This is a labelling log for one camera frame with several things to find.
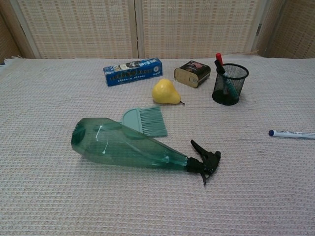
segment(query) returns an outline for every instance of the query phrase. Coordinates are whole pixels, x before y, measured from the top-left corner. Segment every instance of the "can label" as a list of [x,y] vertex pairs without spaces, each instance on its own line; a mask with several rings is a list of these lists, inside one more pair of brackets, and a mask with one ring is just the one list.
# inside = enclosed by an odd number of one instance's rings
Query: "can label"
[[196,88],[209,78],[210,71],[209,66],[191,60],[175,69],[174,78],[182,84]]

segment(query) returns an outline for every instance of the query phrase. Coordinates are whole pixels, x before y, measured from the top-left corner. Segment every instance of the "black mesh pen holder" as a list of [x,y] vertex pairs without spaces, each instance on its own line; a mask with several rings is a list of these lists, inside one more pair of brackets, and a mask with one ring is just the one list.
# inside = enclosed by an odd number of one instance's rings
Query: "black mesh pen holder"
[[212,98],[216,102],[230,106],[238,103],[239,96],[248,70],[237,64],[227,63],[223,65],[224,74],[220,74],[217,70],[216,84],[212,93]]

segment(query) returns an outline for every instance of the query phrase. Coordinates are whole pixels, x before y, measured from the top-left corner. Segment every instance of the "black spray nozzle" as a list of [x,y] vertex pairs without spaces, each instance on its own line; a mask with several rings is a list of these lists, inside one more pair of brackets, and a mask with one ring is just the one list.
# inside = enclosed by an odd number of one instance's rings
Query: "black spray nozzle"
[[186,170],[188,172],[200,173],[203,179],[203,184],[206,185],[207,179],[210,175],[216,171],[219,161],[221,159],[221,153],[216,151],[214,154],[210,151],[206,151],[199,146],[194,140],[191,140],[192,146],[200,154],[203,162],[198,161],[195,158],[188,158]]

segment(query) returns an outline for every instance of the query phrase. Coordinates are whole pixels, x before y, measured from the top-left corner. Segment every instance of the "dustpan brush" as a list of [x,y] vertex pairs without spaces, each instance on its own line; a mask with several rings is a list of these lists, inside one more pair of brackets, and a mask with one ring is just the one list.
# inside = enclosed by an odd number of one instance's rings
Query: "dustpan brush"
[[148,136],[167,136],[162,112],[159,106],[139,109],[142,133]]

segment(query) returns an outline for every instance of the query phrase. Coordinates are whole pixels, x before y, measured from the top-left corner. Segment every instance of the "pear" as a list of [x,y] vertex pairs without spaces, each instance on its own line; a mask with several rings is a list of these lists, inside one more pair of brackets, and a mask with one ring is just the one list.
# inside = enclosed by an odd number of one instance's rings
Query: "pear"
[[161,104],[183,103],[181,101],[181,96],[176,91],[172,81],[165,78],[160,79],[160,81],[154,85],[152,90],[152,98],[155,102]]

